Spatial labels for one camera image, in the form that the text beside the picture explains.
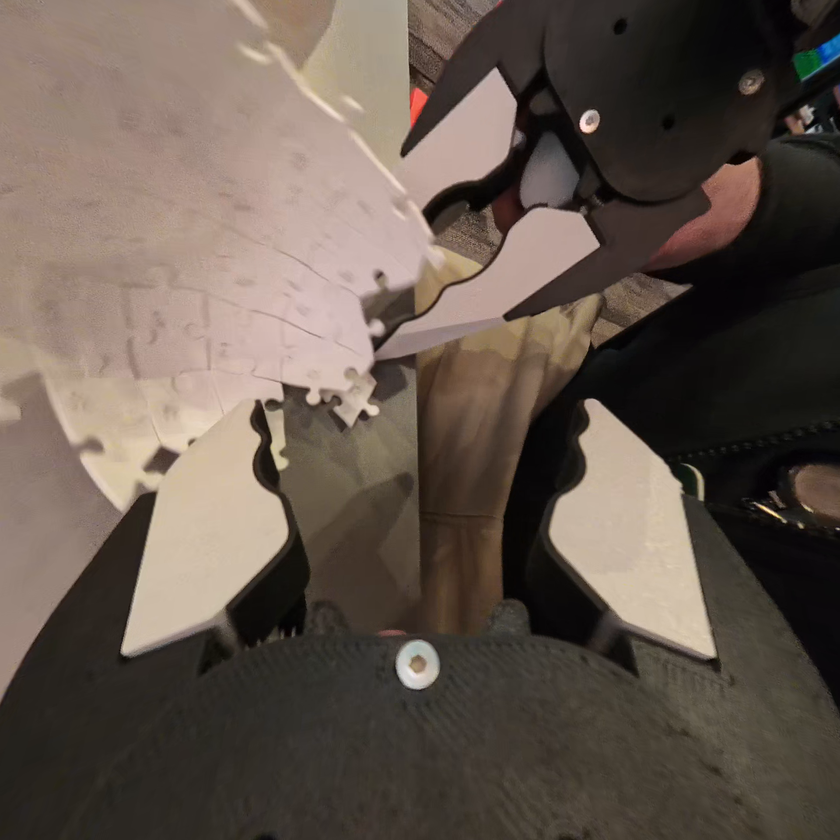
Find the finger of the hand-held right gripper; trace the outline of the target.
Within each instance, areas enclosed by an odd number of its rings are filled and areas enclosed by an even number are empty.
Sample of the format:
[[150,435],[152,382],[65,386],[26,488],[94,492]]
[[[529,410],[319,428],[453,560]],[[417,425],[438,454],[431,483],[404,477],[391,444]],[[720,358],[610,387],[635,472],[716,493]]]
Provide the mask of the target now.
[[506,189],[517,113],[507,80],[493,67],[422,137],[406,139],[401,184],[429,227],[448,228]]
[[516,306],[598,248],[582,214],[534,207],[511,227],[487,266],[448,284],[424,311],[388,328],[374,359],[400,359],[500,326]]

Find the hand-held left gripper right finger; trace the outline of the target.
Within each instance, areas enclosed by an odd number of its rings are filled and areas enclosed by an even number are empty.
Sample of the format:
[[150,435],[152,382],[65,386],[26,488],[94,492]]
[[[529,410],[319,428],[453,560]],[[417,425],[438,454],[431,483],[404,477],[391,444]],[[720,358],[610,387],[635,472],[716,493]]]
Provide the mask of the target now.
[[718,656],[682,486],[596,400],[573,410],[526,582],[538,634],[604,655],[639,637],[694,659]]

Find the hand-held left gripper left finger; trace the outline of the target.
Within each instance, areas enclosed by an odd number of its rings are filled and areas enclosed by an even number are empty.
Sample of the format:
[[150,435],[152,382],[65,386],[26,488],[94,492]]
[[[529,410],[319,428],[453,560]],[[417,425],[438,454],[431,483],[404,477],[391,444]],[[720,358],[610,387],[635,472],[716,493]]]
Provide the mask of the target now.
[[198,634],[234,652],[300,634],[310,564],[263,404],[225,414],[169,468],[154,498],[121,655]]

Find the white puzzle piece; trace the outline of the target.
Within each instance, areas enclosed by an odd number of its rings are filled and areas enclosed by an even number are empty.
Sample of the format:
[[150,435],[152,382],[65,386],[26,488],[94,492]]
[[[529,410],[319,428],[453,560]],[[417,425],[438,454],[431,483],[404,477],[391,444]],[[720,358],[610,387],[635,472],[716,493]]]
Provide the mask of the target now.
[[308,392],[305,396],[306,404],[318,406],[337,401],[332,412],[347,429],[352,429],[361,418],[370,419],[380,414],[380,407],[372,402],[376,387],[372,373],[360,373],[352,367],[347,368],[343,384],[346,387],[340,391],[321,389]]

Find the white partly built puzzle ball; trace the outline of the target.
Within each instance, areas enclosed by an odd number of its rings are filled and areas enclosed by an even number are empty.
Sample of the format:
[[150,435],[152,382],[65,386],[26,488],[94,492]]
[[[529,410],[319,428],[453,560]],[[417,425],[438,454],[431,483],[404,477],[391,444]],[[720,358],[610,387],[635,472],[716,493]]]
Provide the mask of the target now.
[[2,370],[126,509],[248,398],[358,392],[442,254],[389,172],[406,2],[2,2]]

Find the person's right forearm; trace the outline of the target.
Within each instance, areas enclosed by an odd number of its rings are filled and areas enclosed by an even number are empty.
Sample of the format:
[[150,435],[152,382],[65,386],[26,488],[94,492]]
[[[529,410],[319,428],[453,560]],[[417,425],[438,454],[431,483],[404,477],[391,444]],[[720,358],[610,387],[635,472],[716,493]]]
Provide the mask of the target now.
[[644,275],[731,294],[838,264],[838,133],[784,136],[758,158],[759,204],[740,236],[715,254]]

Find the person's right hand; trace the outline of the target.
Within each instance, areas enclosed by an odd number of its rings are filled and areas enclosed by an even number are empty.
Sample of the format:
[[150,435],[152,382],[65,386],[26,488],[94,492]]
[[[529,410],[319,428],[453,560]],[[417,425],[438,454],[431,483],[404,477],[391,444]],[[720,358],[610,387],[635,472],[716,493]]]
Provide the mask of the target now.
[[761,183],[758,157],[722,166],[702,186],[708,210],[677,230],[641,271],[656,276],[730,246],[756,212]]

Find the person's dark jacket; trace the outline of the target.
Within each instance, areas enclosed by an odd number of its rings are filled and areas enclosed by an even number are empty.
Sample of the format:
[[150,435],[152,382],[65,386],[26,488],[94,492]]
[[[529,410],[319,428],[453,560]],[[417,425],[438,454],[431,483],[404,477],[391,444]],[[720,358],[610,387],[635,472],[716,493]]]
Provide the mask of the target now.
[[694,467],[706,501],[772,523],[838,531],[838,327],[783,336],[719,332],[589,353],[538,413],[506,517],[506,549],[526,549],[554,492],[579,403],[595,400],[669,466]]

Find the green and blue packet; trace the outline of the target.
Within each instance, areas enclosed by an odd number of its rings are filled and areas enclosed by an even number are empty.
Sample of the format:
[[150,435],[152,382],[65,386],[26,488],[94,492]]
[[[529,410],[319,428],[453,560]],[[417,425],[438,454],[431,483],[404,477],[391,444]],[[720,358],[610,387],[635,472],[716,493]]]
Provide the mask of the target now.
[[794,70],[799,82],[804,82],[839,60],[839,36],[818,47],[797,52],[793,56]]

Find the person's beige trouser leg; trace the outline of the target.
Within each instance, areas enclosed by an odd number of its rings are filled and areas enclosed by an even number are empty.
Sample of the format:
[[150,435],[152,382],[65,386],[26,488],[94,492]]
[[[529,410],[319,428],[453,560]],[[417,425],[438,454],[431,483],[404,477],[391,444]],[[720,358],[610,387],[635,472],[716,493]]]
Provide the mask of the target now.
[[503,515],[532,420],[580,369],[603,294],[417,356],[423,629],[476,634],[502,599]]

